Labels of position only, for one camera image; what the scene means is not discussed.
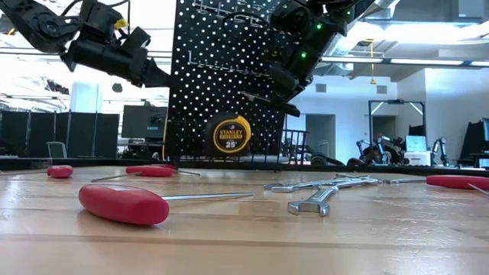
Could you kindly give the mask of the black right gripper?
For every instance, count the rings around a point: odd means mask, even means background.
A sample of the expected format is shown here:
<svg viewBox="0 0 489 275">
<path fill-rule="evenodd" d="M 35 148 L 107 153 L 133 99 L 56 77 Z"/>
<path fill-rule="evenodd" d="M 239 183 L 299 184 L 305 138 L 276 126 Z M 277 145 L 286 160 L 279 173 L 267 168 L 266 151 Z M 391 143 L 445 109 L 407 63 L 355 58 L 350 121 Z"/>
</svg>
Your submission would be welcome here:
<svg viewBox="0 0 489 275">
<path fill-rule="evenodd" d="M 276 105 L 287 103 L 310 84 L 310 57 L 294 57 L 288 68 L 272 63 L 267 72 L 273 81 L 270 101 Z"/>
</svg>

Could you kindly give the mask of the small silver combination wrench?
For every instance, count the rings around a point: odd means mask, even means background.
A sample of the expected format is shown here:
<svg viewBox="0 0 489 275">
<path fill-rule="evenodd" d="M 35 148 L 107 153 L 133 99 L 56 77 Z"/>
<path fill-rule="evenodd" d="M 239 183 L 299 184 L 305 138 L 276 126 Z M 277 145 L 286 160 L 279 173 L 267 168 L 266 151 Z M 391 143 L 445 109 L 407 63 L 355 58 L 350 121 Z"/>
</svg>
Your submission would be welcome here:
<svg viewBox="0 0 489 275">
<path fill-rule="evenodd" d="M 378 181 L 379 179 L 373 178 L 369 175 L 361 175 L 361 174 L 355 174 L 355 175 L 349 175 L 346 173 L 337 173 L 335 175 L 335 178 L 348 178 L 348 179 L 360 179 L 360 180 L 376 180 Z"/>
</svg>

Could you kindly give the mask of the black aluminium table frame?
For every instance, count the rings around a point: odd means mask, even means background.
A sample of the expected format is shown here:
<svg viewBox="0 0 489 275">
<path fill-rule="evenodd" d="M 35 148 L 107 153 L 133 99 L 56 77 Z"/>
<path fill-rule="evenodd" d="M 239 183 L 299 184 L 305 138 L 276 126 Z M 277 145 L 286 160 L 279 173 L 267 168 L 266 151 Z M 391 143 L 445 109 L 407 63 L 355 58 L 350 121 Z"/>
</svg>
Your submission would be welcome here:
<svg viewBox="0 0 489 275">
<path fill-rule="evenodd" d="M 50 165 L 70 165 L 72 167 L 126 167 L 149 164 L 148 160 L 103 159 L 103 158 L 0 158 L 0 170 L 31 170 L 46 168 Z M 429 167 L 370 167 L 370 166 L 313 166 L 305 164 L 283 164 L 264 162 L 219 162 L 219 161 L 183 161 L 176 163 L 180 169 L 209 170 L 272 170 L 300 172 L 359 172 L 359 173 L 397 173 L 414 176 L 459 175 L 482 176 L 489 178 L 489 170 L 463 170 Z"/>
</svg>

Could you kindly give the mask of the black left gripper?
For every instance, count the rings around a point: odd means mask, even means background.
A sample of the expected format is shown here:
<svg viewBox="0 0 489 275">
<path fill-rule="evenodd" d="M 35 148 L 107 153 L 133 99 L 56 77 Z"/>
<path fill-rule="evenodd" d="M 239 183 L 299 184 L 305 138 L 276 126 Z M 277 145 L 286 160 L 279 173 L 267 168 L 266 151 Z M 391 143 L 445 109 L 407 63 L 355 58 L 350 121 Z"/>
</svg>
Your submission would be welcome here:
<svg viewBox="0 0 489 275">
<path fill-rule="evenodd" d="M 142 28 L 136 27 L 121 46 L 78 39 L 70 44 L 66 53 L 60 55 L 60 59 L 70 72 L 77 65 L 83 65 L 126 79 L 135 86 L 168 88 L 171 85 L 171 75 L 160 69 L 153 58 L 147 58 L 145 47 L 150 42 L 151 36 Z"/>
</svg>

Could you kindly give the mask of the black metal pegboard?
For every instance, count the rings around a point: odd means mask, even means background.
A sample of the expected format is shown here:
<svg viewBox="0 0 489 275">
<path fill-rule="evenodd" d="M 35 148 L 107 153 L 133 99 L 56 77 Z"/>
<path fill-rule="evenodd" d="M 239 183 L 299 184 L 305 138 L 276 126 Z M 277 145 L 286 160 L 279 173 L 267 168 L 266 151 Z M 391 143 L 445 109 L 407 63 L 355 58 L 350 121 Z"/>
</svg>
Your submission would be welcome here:
<svg viewBox="0 0 489 275">
<path fill-rule="evenodd" d="M 232 113 L 244 117 L 251 127 L 283 129 L 284 113 L 239 94 L 249 92 L 270 98 L 272 79 L 187 64 L 191 50 L 193 59 L 200 63 L 267 74 L 265 55 L 280 38 L 272 34 L 265 21 L 280 0 L 257 1 L 267 4 L 267 18 L 261 19 L 259 24 L 203 15 L 192 6 L 193 0 L 176 1 L 167 121 L 209 121 L 218 113 Z"/>
</svg>

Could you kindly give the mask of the black background station frame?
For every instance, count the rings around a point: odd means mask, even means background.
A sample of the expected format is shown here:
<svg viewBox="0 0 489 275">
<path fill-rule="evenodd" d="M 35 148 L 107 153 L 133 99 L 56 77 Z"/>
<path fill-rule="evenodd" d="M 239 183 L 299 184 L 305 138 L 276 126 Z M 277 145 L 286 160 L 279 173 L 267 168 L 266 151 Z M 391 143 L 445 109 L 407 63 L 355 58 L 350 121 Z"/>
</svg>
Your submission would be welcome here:
<svg viewBox="0 0 489 275">
<path fill-rule="evenodd" d="M 373 116 L 375 112 L 384 104 L 388 105 L 410 105 L 415 111 L 417 111 L 423 120 L 423 123 L 418 127 L 418 130 L 414 132 L 418 136 L 426 136 L 426 116 L 425 103 L 422 101 L 406 101 L 403 99 L 388 99 L 388 100 L 369 100 L 368 101 L 368 122 L 369 122 L 369 143 L 371 143 L 375 137 Z"/>
</svg>

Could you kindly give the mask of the background laptop screen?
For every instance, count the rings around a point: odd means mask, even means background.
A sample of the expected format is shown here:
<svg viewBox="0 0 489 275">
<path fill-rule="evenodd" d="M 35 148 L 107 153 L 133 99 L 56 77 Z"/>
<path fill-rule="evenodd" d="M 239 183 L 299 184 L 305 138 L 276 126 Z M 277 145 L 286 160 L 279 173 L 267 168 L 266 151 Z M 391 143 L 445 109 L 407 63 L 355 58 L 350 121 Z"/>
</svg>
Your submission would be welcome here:
<svg viewBox="0 0 489 275">
<path fill-rule="evenodd" d="M 406 152 L 427 151 L 426 137 L 418 135 L 407 135 L 405 139 Z"/>
</svg>

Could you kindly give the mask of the long ceiling light strip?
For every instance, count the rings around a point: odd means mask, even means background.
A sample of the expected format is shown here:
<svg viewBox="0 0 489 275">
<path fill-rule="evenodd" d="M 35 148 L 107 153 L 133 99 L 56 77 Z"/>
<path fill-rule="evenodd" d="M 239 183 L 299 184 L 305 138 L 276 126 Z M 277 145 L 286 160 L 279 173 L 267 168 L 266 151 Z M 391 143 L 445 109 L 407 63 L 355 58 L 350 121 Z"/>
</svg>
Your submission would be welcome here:
<svg viewBox="0 0 489 275">
<path fill-rule="evenodd" d="M 393 58 L 390 60 L 392 64 L 411 64 L 411 65 L 427 65 L 427 66 L 460 66 L 464 63 L 463 60 L 431 60 L 431 59 L 400 59 Z"/>
<path fill-rule="evenodd" d="M 323 57 L 321 59 L 325 63 L 382 63 L 382 58 L 372 57 Z"/>
</svg>

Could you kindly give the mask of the gray office chair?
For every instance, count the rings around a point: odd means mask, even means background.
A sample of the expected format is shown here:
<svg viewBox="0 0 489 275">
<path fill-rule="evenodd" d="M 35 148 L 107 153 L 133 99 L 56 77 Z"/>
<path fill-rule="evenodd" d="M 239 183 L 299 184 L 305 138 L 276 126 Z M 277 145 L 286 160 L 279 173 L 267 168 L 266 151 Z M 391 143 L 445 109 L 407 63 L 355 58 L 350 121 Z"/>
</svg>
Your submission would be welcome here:
<svg viewBox="0 0 489 275">
<path fill-rule="evenodd" d="M 60 141 L 48 141 L 47 150 L 49 158 L 67 158 L 66 145 Z"/>
</svg>

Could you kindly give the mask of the yellow black tape measure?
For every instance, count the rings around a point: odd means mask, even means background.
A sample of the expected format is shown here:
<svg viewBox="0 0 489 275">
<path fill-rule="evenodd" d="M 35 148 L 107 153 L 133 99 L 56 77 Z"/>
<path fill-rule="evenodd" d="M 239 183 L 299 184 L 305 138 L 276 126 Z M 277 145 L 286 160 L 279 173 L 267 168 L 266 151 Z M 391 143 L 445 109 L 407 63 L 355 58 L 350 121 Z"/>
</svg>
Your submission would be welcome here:
<svg viewBox="0 0 489 275">
<path fill-rule="evenodd" d="M 242 157 L 250 139 L 251 125 L 244 117 L 218 113 L 206 123 L 205 152 L 208 157 Z"/>
</svg>

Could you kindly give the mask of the black headphones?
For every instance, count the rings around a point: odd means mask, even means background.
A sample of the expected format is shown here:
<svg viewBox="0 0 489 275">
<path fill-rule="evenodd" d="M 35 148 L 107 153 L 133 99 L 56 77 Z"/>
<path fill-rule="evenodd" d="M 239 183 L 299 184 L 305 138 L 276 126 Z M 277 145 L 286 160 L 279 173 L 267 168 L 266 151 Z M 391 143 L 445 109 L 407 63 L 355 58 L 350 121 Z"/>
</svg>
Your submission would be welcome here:
<svg viewBox="0 0 489 275">
<path fill-rule="evenodd" d="M 314 153 L 314 154 L 311 155 L 311 157 L 310 157 L 310 163 L 312 165 L 316 165 L 316 166 L 329 166 L 329 165 L 332 165 L 332 166 L 344 166 L 345 165 L 340 160 L 336 160 L 334 158 L 327 157 L 325 154 L 318 153 L 318 152 L 316 152 L 316 153 Z"/>
</svg>

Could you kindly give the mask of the white box device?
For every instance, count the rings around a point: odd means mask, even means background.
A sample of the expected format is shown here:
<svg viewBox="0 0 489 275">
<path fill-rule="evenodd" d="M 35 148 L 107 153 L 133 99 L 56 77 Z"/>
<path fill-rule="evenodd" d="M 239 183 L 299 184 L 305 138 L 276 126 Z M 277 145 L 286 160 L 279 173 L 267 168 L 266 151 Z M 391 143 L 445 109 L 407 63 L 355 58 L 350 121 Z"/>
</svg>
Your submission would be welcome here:
<svg viewBox="0 0 489 275">
<path fill-rule="evenodd" d="M 412 167 L 432 166 L 432 153 L 430 151 L 405 152 L 403 155 L 404 164 Z"/>
</svg>

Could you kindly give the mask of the black computer monitor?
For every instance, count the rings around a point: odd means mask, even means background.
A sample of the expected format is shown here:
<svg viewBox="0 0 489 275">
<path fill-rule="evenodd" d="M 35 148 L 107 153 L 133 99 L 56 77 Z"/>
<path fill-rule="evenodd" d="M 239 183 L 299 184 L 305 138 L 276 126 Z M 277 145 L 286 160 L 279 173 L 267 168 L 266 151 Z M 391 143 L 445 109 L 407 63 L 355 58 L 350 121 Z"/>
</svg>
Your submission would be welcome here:
<svg viewBox="0 0 489 275">
<path fill-rule="evenodd" d="M 122 116 L 123 138 L 161 138 L 164 135 L 167 107 L 125 105 Z"/>
</svg>

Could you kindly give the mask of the black office partition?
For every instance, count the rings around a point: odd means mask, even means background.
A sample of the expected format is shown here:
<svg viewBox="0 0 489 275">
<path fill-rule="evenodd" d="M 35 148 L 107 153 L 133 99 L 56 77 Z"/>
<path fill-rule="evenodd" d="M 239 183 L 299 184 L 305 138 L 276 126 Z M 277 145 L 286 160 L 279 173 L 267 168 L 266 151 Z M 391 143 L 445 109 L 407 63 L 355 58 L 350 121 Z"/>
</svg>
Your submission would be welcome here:
<svg viewBox="0 0 489 275">
<path fill-rule="evenodd" d="M 67 156 L 116 158 L 119 116 L 62 112 L 0 112 L 0 148 L 19 157 L 49 157 L 48 141 L 66 145 Z"/>
</svg>

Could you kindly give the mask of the large black background monitor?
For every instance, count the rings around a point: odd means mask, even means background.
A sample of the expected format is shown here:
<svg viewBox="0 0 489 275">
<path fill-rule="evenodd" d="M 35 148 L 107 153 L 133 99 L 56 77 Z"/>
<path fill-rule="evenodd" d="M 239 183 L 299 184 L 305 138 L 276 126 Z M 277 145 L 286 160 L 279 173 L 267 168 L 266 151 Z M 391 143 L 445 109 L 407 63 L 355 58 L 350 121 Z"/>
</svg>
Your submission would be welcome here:
<svg viewBox="0 0 489 275">
<path fill-rule="evenodd" d="M 489 118 L 468 123 L 458 164 L 489 169 Z"/>
</svg>

